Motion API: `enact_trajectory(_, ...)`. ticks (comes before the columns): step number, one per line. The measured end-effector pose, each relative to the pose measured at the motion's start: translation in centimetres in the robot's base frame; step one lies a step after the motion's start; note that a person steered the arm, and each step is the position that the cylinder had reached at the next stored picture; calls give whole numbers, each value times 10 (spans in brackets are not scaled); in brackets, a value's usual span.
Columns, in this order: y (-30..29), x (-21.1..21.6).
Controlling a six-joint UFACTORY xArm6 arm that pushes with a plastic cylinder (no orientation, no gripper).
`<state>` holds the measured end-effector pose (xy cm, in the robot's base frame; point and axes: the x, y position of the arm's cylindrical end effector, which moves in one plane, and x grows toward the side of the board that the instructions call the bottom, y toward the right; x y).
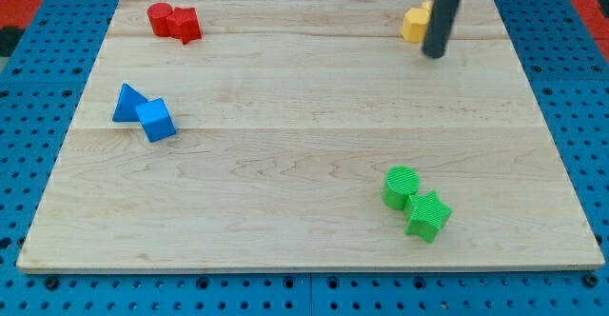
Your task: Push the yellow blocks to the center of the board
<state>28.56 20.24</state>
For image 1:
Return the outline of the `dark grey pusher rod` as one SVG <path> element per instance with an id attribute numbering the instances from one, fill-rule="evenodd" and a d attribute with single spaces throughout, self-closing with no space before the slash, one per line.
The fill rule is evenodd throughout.
<path id="1" fill-rule="evenodd" d="M 461 0 L 433 0 L 429 23 L 422 42 L 422 53 L 428 58 L 442 58 L 446 51 Z"/>

